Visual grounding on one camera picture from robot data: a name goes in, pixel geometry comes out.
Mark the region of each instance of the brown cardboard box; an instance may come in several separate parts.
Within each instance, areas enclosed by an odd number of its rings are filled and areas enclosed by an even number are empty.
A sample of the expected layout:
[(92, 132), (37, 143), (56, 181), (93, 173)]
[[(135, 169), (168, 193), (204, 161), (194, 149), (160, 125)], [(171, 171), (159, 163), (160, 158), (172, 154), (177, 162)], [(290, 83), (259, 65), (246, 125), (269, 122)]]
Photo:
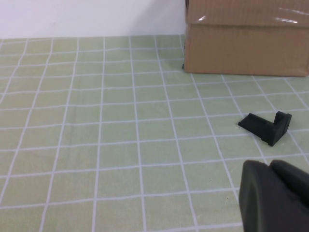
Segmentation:
[(308, 75), (308, 0), (186, 0), (186, 4), (186, 72)]

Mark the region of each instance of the white wall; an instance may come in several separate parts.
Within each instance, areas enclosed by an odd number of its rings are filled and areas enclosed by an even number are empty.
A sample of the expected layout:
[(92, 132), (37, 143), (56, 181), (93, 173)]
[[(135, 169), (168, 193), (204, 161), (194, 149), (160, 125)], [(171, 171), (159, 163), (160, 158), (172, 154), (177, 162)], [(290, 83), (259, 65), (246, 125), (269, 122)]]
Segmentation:
[(0, 0), (0, 38), (181, 34), (184, 0)]

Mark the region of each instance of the black plastic piece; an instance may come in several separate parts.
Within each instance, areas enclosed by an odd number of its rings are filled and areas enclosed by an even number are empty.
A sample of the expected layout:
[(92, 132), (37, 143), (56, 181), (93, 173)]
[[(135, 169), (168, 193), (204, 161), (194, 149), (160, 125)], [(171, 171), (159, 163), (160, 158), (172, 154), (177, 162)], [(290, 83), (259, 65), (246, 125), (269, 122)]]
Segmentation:
[(308, 186), (309, 174), (284, 161), (270, 167), (245, 161), (239, 191), (244, 232), (308, 232)]
[(250, 113), (238, 125), (273, 146), (287, 132), (291, 118), (291, 114), (278, 111), (272, 123)]

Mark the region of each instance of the box flap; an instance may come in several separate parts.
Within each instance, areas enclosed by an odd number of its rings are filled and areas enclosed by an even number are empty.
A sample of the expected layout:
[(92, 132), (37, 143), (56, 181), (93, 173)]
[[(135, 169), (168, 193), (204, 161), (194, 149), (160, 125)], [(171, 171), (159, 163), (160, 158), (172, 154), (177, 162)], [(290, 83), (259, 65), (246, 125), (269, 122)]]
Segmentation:
[(309, 0), (187, 0), (187, 23), (309, 27)]

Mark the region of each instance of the black plastic part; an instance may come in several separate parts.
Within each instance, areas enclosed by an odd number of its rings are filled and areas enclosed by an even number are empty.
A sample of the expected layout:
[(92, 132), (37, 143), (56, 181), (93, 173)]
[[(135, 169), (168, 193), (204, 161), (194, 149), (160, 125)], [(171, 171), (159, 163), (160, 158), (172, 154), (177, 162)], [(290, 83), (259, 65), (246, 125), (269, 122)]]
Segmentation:
[(284, 161), (270, 167), (245, 161), (239, 191), (244, 232), (308, 232), (308, 186), (309, 174)]
[(250, 113), (238, 125), (273, 146), (287, 132), (291, 118), (291, 114), (278, 111), (272, 123)]

